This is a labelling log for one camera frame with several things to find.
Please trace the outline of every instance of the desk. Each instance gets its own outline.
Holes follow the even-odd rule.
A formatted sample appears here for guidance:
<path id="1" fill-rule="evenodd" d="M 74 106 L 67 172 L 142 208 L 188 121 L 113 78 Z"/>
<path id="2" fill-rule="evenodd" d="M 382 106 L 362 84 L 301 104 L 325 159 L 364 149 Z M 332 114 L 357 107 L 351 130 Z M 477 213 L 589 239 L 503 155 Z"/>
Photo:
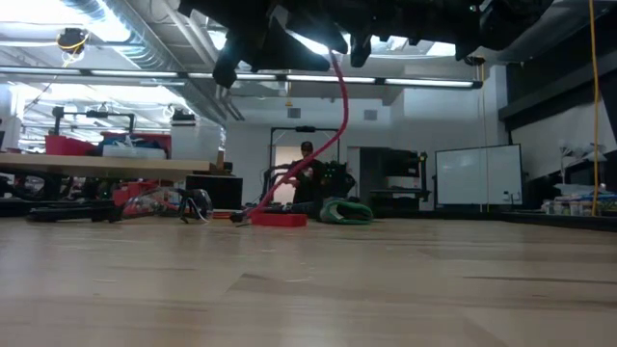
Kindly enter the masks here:
<path id="1" fill-rule="evenodd" d="M 194 160 L 0 153 L 1 168 L 72 176 L 181 180 L 194 171 L 210 171 L 210 163 Z"/>

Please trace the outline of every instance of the whiteboard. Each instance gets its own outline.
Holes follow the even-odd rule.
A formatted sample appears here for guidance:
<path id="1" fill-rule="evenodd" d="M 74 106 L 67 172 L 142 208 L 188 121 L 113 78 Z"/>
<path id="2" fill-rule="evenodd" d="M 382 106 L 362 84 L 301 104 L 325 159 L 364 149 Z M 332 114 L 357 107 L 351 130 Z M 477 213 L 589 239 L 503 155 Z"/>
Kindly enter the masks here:
<path id="1" fill-rule="evenodd" d="M 438 151 L 435 161 L 437 204 L 523 203 L 519 145 Z"/>

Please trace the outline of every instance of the black machine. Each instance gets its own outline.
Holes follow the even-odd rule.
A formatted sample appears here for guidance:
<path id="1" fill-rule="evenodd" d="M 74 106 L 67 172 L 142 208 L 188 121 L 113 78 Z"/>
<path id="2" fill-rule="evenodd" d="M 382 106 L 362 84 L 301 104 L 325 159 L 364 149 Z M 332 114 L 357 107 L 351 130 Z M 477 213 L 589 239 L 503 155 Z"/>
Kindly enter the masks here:
<path id="1" fill-rule="evenodd" d="M 370 207 L 377 218 L 400 217 L 419 210 L 419 202 L 428 201 L 426 190 L 427 154 L 409 150 L 386 149 L 381 155 L 381 175 L 388 183 L 389 177 L 420 179 L 419 188 L 389 185 L 384 189 L 370 190 Z"/>
<path id="2" fill-rule="evenodd" d="M 319 211 L 323 206 L 324 199 L 327 198 L 347 198 L 347 194 L 356 185 L 356 180 L 350 174 L 347 173 L 347 164 L 339 164 L 336 161 L 330 163 L 324 163 L 325 171 L 322 180 L 321 192 L 315 197 L 315 201 L 295 203 L 283 206 L 281 204 L 270 203 L 268 207 L 264 208 L 265 213 L 298 213 L 306 214 L 311 218 L 319 218 Z M 272 167 L 265 171 L 263 174 L 263 189 L 259 201 L 263 201 L 270 188 L 272 188 L 277 178 L 285 175 L 285 173 L 275 173 L 276 170 L 290 170 L 291 165 L 279 165 Z M 247 211 L 242 213 L 236 213 L 230 216 L 230 219 L 235 223 L 246 222 Z"/>
<path id="3" fill-rule="evenodd" d="M 339 164 L 336 161 L 324 163 L 324 177 L 322 180 L 321 196 L 325 198 L 347 198 L 349 191 L 356 185 L 354 177 L 347 173 L 347 164 Z M 266 194 L 272 188 L 279 177 L 286 173 L 275 173 L 276 170 L 290 170 L 291 165 L 284 164 L 272 167 L 263 174 L 263 187 L 259 201 L 265 199 Z"/>
<path id="4" fill-rule="evenodd" d="M 242 209 L 243 179 L 236 176 L 209 174 L 189 174 L 186 176 L 186 189 L 203 189 L 208 192 L 217 210 Z"/>
<path id="5" fill-rule="evenodd" d="M 347 54 L 341 32 L 351 36 L 351 65 L 362 67 L 370 38 L 390 36 L 409 44 L 433 40 L 456 44 L 456 59 L 479 46 L 501 50 L 531 27 L 553 0 L 181 0 L 178 11 L 199 11 L 228 28 L 213 71 L 230 88 L 238 63 L 262 69 L 328 71 L 330 63 L 285 32 L 293 31 Z"/>

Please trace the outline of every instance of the wooden floor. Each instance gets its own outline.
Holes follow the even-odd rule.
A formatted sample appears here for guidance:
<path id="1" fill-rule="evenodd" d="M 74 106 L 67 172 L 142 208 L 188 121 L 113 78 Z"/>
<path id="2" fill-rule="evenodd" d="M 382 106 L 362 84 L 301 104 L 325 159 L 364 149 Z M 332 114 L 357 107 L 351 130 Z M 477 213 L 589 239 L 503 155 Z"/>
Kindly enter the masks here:
<path id="1" fill-rule="evenodd" d="M 617 234 L 0 220 L 0 346 L 611 346 Z"/>

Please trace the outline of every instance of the cable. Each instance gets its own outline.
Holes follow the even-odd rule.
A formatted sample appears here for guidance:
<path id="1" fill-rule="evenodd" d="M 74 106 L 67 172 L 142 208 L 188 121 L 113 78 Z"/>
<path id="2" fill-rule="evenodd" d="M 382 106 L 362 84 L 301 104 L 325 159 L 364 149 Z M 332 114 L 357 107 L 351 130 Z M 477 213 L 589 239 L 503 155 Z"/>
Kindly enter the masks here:
<path id="1" fill-rule="evenodd" d="M 596 11 L 594 0 L 589 0 L 589 27 L 591 29 L 591 62 L 594 68 L 594 199 L 592 216 L 598 215 L 598 114 L 600 113 L 600 80 L 598 58 L 596 57 Z"/>
<path id="2" fill-rule="evenodd" d="M 347 86 L 345 86 L 345 81 L 343 80 L 343 73 L 340 70 L 340 66 L 338 65 L 338 62 L 336 61 L 335 53 L 332 50 L 330 51 L 330 59 L 332 60 L 332 65 L 335 68 L 336 77 L 338 77 L 338 84 L 340 85 L 340 92 L 342 94 L 342 99 L 343 99 L 343 123 L 340 125 L 340 128 L 338 129 L 336 134 L 333 136 L 333 138 L 330 139 L 330 141 L 328 141 L 324 146 L 319 148 L 313 154 L 311 154 L 310 156 L 306 157 L 303 161 L 300 162 L 300 164 L 296 165 L 292 170 L 287 172 L 277 182 L 277 184 L 275 184 L 275 186 L 272 187 L 268 191 L 268 193 L 266 194 L 264 199 L 259 203 L 259 205 L 256 208 L 254 208 L 251 211 L 249 211 L 249 213 L 247 215 L 248 217 L 251 217 L 258 210 L 260 210 L 263 207 L 265 207 L 266 203 L 268 203 L 270 201 L 270 199 L 274 196 L 274 192 L 282 185 L 283 182 L 285 182 L 288 178 L 293 177 L 297 173 L 299 173 L 303 168 L 305 168 L 319 154 L 324 152 L 324 150 L 328 149 L 328 147 L 330 147 L 332 144 L 334 144 L 336 141 L 338 141 L 340 136 L 345 132 L 345 129 L 347 128 L 347 122 L 349 121 L 349 96 L 347 95 Z"/>
<path id="3" fill-rule="evenodd" d="M 491 212 L 491 204 L 489 202 L 490 194 L 489 194 L 489 141 L 487 139 L 487 129 L 486 129 L 486 96 L 484 91 L 484 80 L 486 79 L 486 74 L 484 72 L 484 63 L 481 65 L 482 67 L 482 124 L 484 125 L 484 163 L 486 167 L 486 212 Z"/>
<path id="4" fill-rule="evenodd" d="M 75 58 L 75 54 L 77 54 L 77 51 L 79 51 L 79 50 L 80 50 L 80 49 L 79 49 L 79 48 L 80 48 L 80 46 L 82 46 L 82 45 L 86 44 L 86 41 L 88 40 L 88 36 L 89 36 L 89 35 L 86 35 L 86 37 L 84 37 L 84 39 L 83 39 L 83 40 L 81 40 L 79 43 L 74 44 L 74 45 L 72 45 L 72 46 L 62 46 L 62 45 L 60 45 L 60 43 L 58 42 L 58 39 L 60 38 L 60 36 L 56 38 L 56 43 L 58 44 L 58 46 L 59 46 L 61 49 L 72 49 L 72 50 L 73 50 L 73 53 L 70 55 L 70 57 L 69 57 L 68 59 L 66 59 L 66 60 L 65 60 L 65 59 L 64 59 L 64 57 L 63 57 L 63 61 L 64 61 L 65 63 L 62 65 L 62 68 L 66 68 L 66 67 L 68 67 L 70 64 L 72 64 L 72 63 L 76 62 L 76 60 L 74 59 L 74 58 Z M 49 88 L 51 88 L 51 85 L 53 85 L 53 84 L 54 84 L 54 82 L 56 82 L 56 80 L 57 80 L 57 79 L 58 79 L 58 75 L 55 75 L 55 76 L 54 76 L 54 78 L 51 80 L 51 82 L 49 82 L 49 84 L 47 84 L 47 86 L 45 86 L 45 88 L 43 88 L 42 92 L 40 92 L 40 94 L 39 94 L 39 95 L 37 95 L 37 97 L 35 97 L 32 101 L 30 101 L 30 103 L 28 103 L 28 105 L 26 105 L 26 106 L 23 108 L 23 113 L 24 113 L 24 114 L 25 114 L 26 112 L 30 111 L 33 107 L 35 107 L 35 105 L 37 105 L 37 104 L 39 103 L 39 101 L 40 101 L 40 99 L 42 98 L 42 96 L 43 96 L 45 93 L 47 93 L 47 91 L 49 91 Z"/>

